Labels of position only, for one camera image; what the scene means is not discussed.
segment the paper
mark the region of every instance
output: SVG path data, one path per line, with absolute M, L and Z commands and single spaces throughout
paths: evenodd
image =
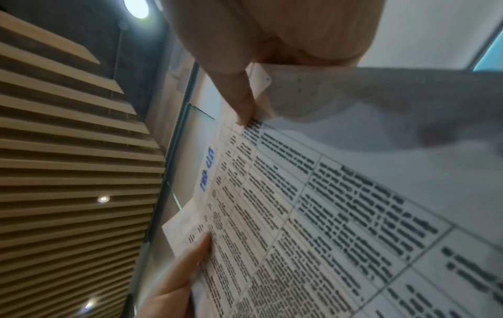
M 244 128 L 222 109 L 194 197 L 163 227 L 175 254 L 212 232 L 199 317 L 503 315 L 498 120 L 416 92 L 334 96 L 323 70 L 254 73 L 286 118 Z

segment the finger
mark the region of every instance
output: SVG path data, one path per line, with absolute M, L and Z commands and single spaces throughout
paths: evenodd
M 176 258 L 173 266 L 161 280 L 157 295 L 167 294 L 186 285 L 196 271 L 198 264 L 209 254 L 210 232 L 205 232 L 199 240 Z
M 246 71 L 230 75 L 208 72 L 208 76 L 237 113 L 238 124 L 242 126 L 248 124 L 255 113 L 256 104 Z

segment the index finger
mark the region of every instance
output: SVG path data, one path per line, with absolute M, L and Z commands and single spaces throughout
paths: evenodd
M 186 285 L 197 266 L 210 252 L 211 234 L 201 234 L 199 240 L 176 258 L 168 273 L 162 278 L 157 295 L 167 294 Z

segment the person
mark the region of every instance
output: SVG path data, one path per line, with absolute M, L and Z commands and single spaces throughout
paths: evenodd
M 205 232 L 196 243 L 177 257 L 169 271 L 149 293 L 136 318 L 191 317 L 191 278 L 197 272 L 199 263 L 208 256 L 210 245 L 211 235 Z
M 255 112 L 251 62 L 356 66 L 385 0 L 162 0 L 168 23 L 236 111 Z

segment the wooden slat ceiling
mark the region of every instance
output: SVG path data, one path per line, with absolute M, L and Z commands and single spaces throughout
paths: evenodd
M 4 12 L 0 40 L 0 316 L 119 317 L 164 157 L 83 46 Z

